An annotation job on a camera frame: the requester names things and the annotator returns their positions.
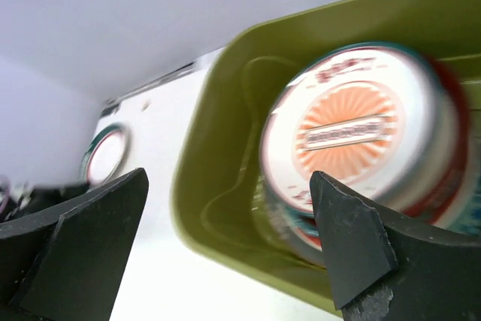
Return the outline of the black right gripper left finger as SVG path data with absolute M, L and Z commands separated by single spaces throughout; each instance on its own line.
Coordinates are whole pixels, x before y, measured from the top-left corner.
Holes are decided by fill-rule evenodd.
M 108 320 L 144 211 L 137 168 L 1 225 L 3 320 Z

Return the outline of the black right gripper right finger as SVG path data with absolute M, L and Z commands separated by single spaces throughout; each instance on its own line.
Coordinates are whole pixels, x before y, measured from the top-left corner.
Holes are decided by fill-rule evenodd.
M 344 320 L 480 318 L 480 239 L 422 223 L 324 172 L 310 178 L 336 309 Z

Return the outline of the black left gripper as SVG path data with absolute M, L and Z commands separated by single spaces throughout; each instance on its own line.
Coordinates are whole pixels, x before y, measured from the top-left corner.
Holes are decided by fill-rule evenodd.
M 8 195 L 7 219 L 15 220 L 61 204 L 85 194 L 89 188 L 89 182 L 64 186 L 16 186 Z

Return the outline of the white green rimmed plate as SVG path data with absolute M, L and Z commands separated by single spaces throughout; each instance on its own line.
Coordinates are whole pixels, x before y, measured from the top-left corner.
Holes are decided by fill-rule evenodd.
M 80 179 L 93 186 L 115 176 L 130 146 L 130 132 L 123 123 L 104 127 L 90 142 L 80 163 Z

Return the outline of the red rimmed beige plate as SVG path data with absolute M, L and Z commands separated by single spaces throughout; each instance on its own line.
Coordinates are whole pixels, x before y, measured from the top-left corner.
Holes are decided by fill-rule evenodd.
M 441 177 L 440 182 L 423 199 L 400 209 L 400 212 L 415 219 L 422 213 L 431 211 L 454 198 L 466 173 L 480 170 L 480 145 L 471 133 L 470 111 L 464 91 L 455 74 L 445 64 L 431 57 L 428 58 L 428 61 L 440 78 L 440 83 L 455 108 L 458 125 L 451 135 L 456 136 L 457 141 L 452 151 L 449 167 Z M 288 233 L 286 243 L 292 252 L 302 259 L 320 267 L 325 265 L 322 247 L 319 249 L 313 247 L 313 245 L 295 237 L 292 233 Z

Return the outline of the teal scalloped plate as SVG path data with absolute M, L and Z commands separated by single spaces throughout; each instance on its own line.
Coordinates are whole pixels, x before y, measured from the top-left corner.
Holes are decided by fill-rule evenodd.
M 288 238 L 288 233 L 320 248 L 319 233 L 312 217 L 302 217 L 265 191 L 265 204 L 271 225 Z M 454 198 L 417 217 L 433 226 L 457 233 L 480 233 L 480 170 L 468 171 Z

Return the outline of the white orange sunburst plate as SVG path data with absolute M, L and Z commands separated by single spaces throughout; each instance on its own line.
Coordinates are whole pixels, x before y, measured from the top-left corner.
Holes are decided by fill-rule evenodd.
M 457 128 L 455 106 L 427 56 L 388 42 L 342 47 L 277 96 L 259 147 L 264 185 L 281 205 L 309 216 L 309 181 L 322 171 L 416 214 L 456 167 Z

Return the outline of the olive green plastic bin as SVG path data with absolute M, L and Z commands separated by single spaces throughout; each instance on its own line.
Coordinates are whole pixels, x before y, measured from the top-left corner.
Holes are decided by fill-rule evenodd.
M 172 207 L 194 251 L 328 313 L 324 270 L 266 242 L 251 211 L 259 137 L 283 87 L 315 58 L 392 41 L 445 62 L 480 116 L 480 0 L 342 0 L 248 28 L 206 79 L 177 168 Z

